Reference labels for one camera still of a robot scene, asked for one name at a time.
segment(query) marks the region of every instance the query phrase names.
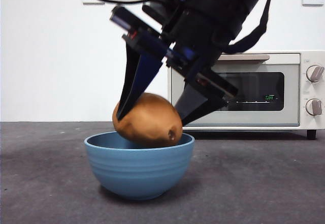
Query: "oven door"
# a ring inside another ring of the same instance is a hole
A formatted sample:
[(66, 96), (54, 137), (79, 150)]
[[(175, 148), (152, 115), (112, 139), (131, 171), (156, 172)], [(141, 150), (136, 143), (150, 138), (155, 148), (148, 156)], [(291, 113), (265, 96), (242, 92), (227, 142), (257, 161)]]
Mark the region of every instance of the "oven door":
[[(299, 54), (222, 55), (212, 70), (238, 88), (228, 106), (187, 126), (298, 126)], [(171, 72), (171, 101), (184, 89), (183, 78)]]

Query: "oven foot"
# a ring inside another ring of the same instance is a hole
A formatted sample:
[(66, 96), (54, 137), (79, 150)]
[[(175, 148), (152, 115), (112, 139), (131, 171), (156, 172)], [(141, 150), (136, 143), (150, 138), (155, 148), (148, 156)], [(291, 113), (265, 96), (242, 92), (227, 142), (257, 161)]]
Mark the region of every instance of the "oven foot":
[(307, 139), (315, 140), (316, 139), (316, 131), (317, 130), (307, 130)]

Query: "blue bowl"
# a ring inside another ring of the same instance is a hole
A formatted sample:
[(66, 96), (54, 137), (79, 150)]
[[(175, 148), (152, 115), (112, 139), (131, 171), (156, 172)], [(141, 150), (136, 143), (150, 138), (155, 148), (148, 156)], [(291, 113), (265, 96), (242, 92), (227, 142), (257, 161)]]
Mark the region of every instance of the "blue bowl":
[(176, 146), (144, 148), (108, 132), (88, 137), (85, 145), (92, 172), (103, 187), (125, 199), (149, 200), (184, 175), (194, 137), (182, 134)]

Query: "toaster oven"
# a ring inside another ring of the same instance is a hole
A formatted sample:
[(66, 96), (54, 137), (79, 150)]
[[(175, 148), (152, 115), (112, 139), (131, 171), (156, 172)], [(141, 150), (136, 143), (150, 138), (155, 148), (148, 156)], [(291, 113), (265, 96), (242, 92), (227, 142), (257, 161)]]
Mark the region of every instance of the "toaster oven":
[[(227, 106), (185, 130), (307, 130), (315, 139), (325, 129), (325, 50), (223, 54), (212, 70), (238, 88)], [(169, 100), (182, 94), (183, 77), (169, 69)]]

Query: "gray floor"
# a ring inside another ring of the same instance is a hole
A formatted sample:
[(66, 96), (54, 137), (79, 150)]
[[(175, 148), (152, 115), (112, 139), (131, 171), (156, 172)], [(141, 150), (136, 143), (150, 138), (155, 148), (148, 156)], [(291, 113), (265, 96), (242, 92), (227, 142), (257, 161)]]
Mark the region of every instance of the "gray floor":
[(91, 173), (83, 139), (107, 122), (2, 123), (1, 223), (325, 223), (325, 131), (202, 133), (161, 197), (120, 199)]

